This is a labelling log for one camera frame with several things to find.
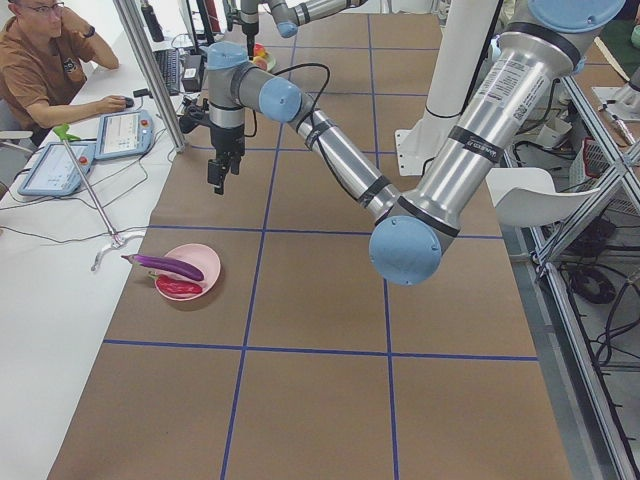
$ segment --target brown t-shirt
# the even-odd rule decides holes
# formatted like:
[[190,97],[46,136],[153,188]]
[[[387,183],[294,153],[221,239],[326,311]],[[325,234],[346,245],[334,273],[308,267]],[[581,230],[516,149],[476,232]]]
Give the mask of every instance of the brown t-shirt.
[[25,130],[41,131],[26,107],[40,100],[68,105],[87,80],[80,59],[90,61],[95,51],[77,32],[62,27],[53,39],[54,54],[36,50],[12,17],[0,32],[0,98]]

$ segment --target label sticker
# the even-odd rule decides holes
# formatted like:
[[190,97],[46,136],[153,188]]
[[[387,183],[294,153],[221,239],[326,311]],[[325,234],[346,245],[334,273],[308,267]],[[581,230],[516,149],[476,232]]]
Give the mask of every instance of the label sticker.
[[523,82],[531,84],[529,92],[519,105],[515,106],[513,119],[522,125],[530,110],[538,103],[551,81],[545,75],[530,78],[531,67],[515,60],[498,60],[485,78],[476,95],[484,101],[491,102],[500,108],[505,108],[512,99],[514,92],[522,88]]
[[502,148],[487,142],[484,138],[462,127],[458,127],[457,125],[451,129],[449,138],[460,142],[462,144],[462,148],[465,150],[475,153],[476,155],[480,155],[492,163],[500,162],[504,153]]

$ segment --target white desk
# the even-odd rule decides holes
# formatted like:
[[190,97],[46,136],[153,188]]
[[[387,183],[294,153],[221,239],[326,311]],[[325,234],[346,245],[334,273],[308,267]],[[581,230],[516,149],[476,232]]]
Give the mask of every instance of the white desk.
[[[109,94],[131,96],[133,90],[146,87],[124,33],[114,51],[121,62],[119,70],[96,70],[74,102]],[[181,97],[172,98],[177,106]],[[152,115],[157,112],[149,98],[143,108]],[[73,124],[70,132],[95,137],[97,126],[98,119],[90,119]],[[162,128],[156,117],[155,131]],[[142,160],[149,178],[106,208],[116,229],[147,225],[171,166],[167,157],[173,157],[172,148],[169,135],[162,135]],[[94,166],[91,182],[132,160]],[[99,184],[96,192],[107,203],[143,177],[140,167],[132,166]],[[22,178],[11,188],[15,196],[20,182]],[[80,196],[91,204],[86,192]],[[0,202],[0,208],[13,205],[16,202],[8,194]],[[77,201],[0,210],[0,225],[61,240],[106,231],[98,212]],[[55,460],[131,268],[120,255],[140,246],[140,240],[134,240],[107,253],[99,270],[91,272],[97,251],[109,242],[107,235],[55,245],[6,229],[0,236],[0,478],[4,480],[44,479]]]

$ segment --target red pepper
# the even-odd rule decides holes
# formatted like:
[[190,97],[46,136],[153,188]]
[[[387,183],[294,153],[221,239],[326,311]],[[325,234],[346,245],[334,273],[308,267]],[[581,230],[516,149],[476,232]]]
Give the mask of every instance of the red pepper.
[[169,295],[180,295],[189,293],[192,295],[202,293],[202,287],[197,283],[187,282],[185,280],[176,280],[167,275],[154,275],[149,273],[149,276],[156,281],[156,286],[162,293]]

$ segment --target wristwatch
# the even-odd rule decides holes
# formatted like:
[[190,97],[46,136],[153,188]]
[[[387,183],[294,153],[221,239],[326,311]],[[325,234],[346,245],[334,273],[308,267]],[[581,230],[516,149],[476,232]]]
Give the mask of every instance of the wristwatch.
[[89,31],[87,33],[83,33],[82,36],[84,38],[91,38],[95,35],[96,33],[96,27],[94,27],[93,25],[89,25]]

